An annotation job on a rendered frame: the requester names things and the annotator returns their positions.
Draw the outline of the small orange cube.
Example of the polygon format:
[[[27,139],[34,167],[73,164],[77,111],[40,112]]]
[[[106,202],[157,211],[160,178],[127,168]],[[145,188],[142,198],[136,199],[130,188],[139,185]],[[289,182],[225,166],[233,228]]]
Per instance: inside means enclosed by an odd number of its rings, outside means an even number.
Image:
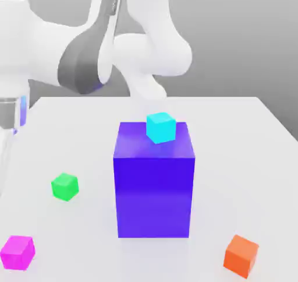
[[[223,266],[243,278],[248,278],[257,257],[259,245],[234,235],[225,251]]]

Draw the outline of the small cyan cube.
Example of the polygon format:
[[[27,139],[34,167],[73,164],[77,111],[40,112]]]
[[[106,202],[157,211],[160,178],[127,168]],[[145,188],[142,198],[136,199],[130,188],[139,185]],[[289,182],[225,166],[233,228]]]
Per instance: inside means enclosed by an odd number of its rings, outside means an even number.
[[[176,119],[168,113],[147,115],[146,135],[155,143],[165,143],[176,139]]]

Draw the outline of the small green cube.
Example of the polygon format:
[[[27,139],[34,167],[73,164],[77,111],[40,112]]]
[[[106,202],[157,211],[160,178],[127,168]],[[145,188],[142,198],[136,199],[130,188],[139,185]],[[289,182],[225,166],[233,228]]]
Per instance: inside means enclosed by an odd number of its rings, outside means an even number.
[[[53,195],[61,200],[70,201],[79,192],[78,179],[74,175],[61,173],[51,182]]]

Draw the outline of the small magenta cube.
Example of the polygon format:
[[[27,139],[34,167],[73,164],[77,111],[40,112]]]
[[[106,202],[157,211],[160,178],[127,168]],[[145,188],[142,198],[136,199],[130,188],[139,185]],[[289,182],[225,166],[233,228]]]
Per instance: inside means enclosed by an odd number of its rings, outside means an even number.
[[[29,236],[11,235],[0,250],[3,267],[25,271],[36,254],[34,241]]]

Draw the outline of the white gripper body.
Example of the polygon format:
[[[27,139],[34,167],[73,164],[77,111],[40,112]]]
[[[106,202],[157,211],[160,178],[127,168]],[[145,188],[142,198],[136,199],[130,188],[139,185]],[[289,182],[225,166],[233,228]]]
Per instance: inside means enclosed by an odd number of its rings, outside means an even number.
[[[3,194],[12,142],[13,130],[0,128],[0,196]]]

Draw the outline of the large purple box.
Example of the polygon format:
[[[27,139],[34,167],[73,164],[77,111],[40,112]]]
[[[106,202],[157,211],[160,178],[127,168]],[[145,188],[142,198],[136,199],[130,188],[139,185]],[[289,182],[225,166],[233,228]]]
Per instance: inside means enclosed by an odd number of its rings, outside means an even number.
[[[113,154],[120,238],[187,238],[195,154],[186,123],[176,139],[154,144],[144,122],[119,125]]]

